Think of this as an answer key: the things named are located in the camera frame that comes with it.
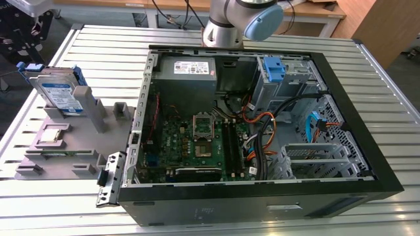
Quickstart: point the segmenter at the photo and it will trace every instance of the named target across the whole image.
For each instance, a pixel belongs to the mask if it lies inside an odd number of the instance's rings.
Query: aluminum table
[[[199,31],[84,26],[51,66],[83,69],[104,105],[136,105],[150,44],[200,45]],[[0,142],[0,235],[415,235],[420,232],[420,115],[364,45],[347,39],[274,36],[246,48],[324,53],[406,191],[328,219],[140,227],[122,207],[95,208],[95,180],[15,180],[46,113],[32,91]]]

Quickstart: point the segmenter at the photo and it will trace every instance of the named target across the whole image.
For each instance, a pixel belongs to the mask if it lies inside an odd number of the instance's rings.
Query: side panel
[[[370,195],[330,194],[120,204],[140,226],[162,226],[332,217],[368,199]]]

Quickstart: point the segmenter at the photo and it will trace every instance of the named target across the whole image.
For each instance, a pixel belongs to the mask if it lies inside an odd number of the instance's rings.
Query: blue hard drive label
[[[84,109],[72,96],[72,87],[68,84],[42,84],[46,95],[56,107],[67,113],[80,113]]]

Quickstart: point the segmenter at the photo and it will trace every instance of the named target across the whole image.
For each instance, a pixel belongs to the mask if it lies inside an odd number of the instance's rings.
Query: black plastic bracket
[[[352,38],[352,40],[354,40],[355,44],[363,44],[363,41],[360,39]]]
[[[84,24],[74,24],[72,30],[82,30],[84,28]]]

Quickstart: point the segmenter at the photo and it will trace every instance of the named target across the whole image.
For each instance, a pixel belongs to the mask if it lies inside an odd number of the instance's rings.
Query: connector
[[[280,57],[264,57],[264,65],[268,73],[268,81],[282,82],[287,74],[287,67],[283,65]]]
[[[327,120],[326,119],[318,119],[316,127],[320,129],[322,132],[327,132]]]

